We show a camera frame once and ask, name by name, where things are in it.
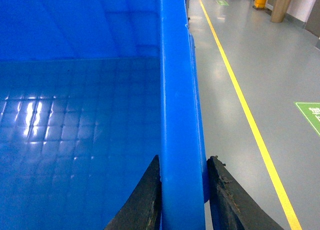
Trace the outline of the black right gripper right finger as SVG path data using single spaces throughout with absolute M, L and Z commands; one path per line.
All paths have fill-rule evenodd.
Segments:
M 228 172 L 216 156 L 207 160 L 214 229 L 282 229 Z

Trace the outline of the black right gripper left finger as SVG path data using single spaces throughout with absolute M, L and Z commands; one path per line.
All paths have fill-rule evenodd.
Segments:
M 161 185 L 160 160 L 155 155 L 125 204 L 105 229 L 160 229 Z

